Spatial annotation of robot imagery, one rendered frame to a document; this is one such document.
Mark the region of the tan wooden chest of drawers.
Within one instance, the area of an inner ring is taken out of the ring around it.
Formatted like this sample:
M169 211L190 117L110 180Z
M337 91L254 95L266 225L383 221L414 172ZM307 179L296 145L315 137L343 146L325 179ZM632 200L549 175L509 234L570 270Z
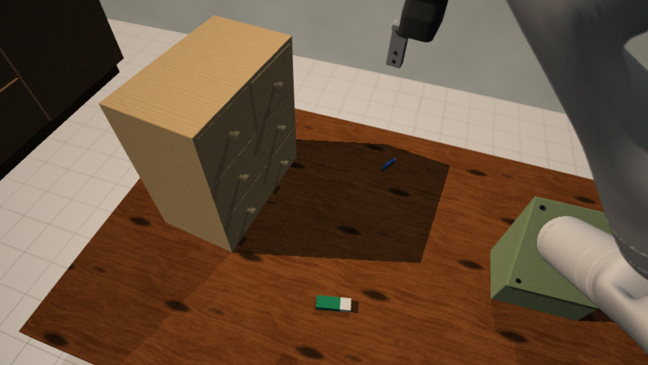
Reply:
M292 129L263 166L258 133L263 123L257 127L251 80L287 44L295 160L293 48L292 36L285 33L214 15L99 102L166 223L233 252L255 220L270 197L264 167ZM255 131L211 183L196 138L246 85ZM224 220L212 186L254 134L266 201L233 248L224 222L258 175Z

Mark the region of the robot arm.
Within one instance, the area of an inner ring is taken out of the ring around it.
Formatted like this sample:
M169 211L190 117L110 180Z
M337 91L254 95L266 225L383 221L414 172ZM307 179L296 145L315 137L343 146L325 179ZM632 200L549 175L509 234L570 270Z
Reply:
M648 355L648 70L623 49L648 31L648 0L506 1L583 147L613 234L556 217L538 252Z

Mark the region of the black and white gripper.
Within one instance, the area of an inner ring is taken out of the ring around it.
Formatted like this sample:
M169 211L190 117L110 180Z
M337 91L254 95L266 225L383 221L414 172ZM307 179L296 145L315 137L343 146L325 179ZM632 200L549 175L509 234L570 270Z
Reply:
M434 39L447 3L448 0L405 0L401 17L392 24L386 65L401 68L408 38L425 43Z

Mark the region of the dark olive drawer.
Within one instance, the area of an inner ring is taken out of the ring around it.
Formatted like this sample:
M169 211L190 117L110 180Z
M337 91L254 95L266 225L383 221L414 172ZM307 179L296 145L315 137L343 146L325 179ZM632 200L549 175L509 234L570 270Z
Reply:
M254 131L249 87L246 85L196 138L211 183Z
M251 86L259 128L293 87L288 44L251 80Z
M265 201L265 188L261 172L224 222L233 248Z
M293 126L293 96L290 91L258 130L263 166Z
M295 158L294 130L292 129L281 146L264 167L268 197Z
M261 170L256 134L212 186L223 220Z

